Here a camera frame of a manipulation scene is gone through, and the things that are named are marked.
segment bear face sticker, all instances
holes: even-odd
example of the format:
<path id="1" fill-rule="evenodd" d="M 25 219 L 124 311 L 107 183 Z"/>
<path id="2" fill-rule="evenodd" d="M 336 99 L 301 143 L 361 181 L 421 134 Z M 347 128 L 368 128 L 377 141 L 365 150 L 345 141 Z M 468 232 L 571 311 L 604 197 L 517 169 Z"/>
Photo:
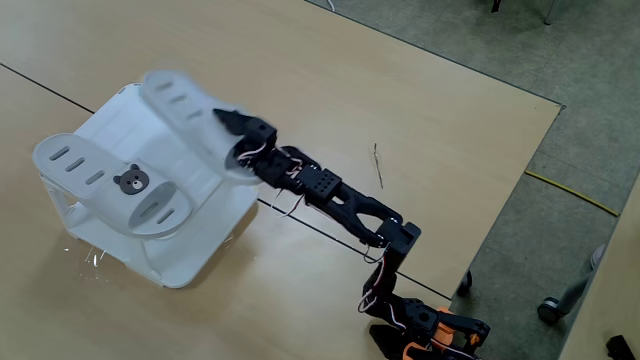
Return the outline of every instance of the bear face sticker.
<path id="1" fill-rule="evenodd" d="M 120 185 L 120 190 L 127 195 L 135 195 L 144 190 L 149 185 L 149 176 L 136 164 L 131 164 L 131 168 L 124 174 L 113 177 L 113 182 Z"/>

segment black robotic arm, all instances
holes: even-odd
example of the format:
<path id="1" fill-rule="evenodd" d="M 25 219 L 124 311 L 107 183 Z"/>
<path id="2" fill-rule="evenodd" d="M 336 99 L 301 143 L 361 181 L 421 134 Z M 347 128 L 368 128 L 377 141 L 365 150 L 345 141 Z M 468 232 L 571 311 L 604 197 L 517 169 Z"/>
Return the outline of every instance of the black robotic arm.
<path id="1" fill-rule="evenodd" d="M 378 200 L 365 196 L 295 147 L 276 146 L 277 130 L 260 118 L 220 109 L 214 115 L 234 134 L 243 136 L 235 146 L 240 166 L 276 189 L 304 196 L 312 205 L 338 223 L 361 243 L 384 248 L 376 270 L 365 282 L 358 311 L 391 324 L 373 325 L 370 334 L 388 359 L 477 359 L 475 350 L 489 334 L 480 320 L 435 310 L 418 299 L 393 294 L 396 272 L 420 236 L 420 229 Z M 368 229 L 358 214 L 382 221 L 376 231 Z M 457 347 L 442 340 L 443 331 L 465 334 Z"/>

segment table surface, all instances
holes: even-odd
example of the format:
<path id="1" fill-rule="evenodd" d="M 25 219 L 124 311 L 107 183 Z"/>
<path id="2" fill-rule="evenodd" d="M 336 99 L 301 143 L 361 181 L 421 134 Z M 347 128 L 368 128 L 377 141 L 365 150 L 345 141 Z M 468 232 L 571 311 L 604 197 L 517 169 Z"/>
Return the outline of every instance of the table surface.
<path id="1" fill-rule="evenodd" d="M 640 357 L 640 179 L 591 282 L 560 356 L 561 360 L 610 360 L 605 344 L 623 335 Z"/>
<path id="2" fill-rule="evenodd" d="M 383 358 L 371 318 L 356 311 L 374 267 L 264 205 L 184 289 L 160 288 L 108 255 L 85 263 L 90 247 L 65 232 L 31 152 L 89 114 L 2 68 L 0 90 L 0 358 Z M 401 296 L 449 305 L 398 281 Z"/>
<path id="3" fill-rule="evenodd" d="M 560 110 L 301 0 L 5 0 L 0 60 L 92 110 L 146 71 L 187 71 L 422 228 L 401 271 L 447 296 Z"/>

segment small wire scrap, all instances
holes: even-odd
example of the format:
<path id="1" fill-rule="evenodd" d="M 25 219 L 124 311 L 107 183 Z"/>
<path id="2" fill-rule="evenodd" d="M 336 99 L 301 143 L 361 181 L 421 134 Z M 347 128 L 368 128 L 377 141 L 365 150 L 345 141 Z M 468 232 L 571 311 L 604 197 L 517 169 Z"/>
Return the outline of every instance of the small wire scrap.
<path id="1" fill-rule="evenodd" d="M 384 189 L 384 185 L 382 185 L 382 174 L 380 173 L 380 161 L 378 160 L 378 143 L 373 144 L 373 159 L 376 161 L 376 171 L 378 172 L 378 179 L 380 180 L 380 188 Z"/>
<path id="2" fill-rule="evenodd" d="M 87 254 L 87 257 L 84 259 L 84 262 L 89 262 L 89 256 L 91 256 L 92 251 L 93 251 L 93 246 L 91 247 L 91 250 L 89 250 L 89 253 Z"/>

